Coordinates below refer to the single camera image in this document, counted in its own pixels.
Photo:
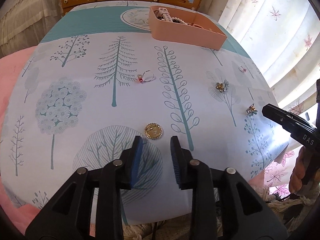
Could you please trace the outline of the right hand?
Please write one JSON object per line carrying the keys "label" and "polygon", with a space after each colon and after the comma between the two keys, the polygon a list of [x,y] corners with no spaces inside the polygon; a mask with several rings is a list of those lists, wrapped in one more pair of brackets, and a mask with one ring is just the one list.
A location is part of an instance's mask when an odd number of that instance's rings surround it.
{"label": "right hand", "polygon": [[309,152],[310,152],[309,149],[305,148],[305,146],[302,146],[299,150],[299,155],[296,159],[296,164],[292,171],[290,181],[289,181],[290,193],[297,193],[303,187],[302,179],[304,178],[305,171],[306,171],[304,167],[305,154]]}

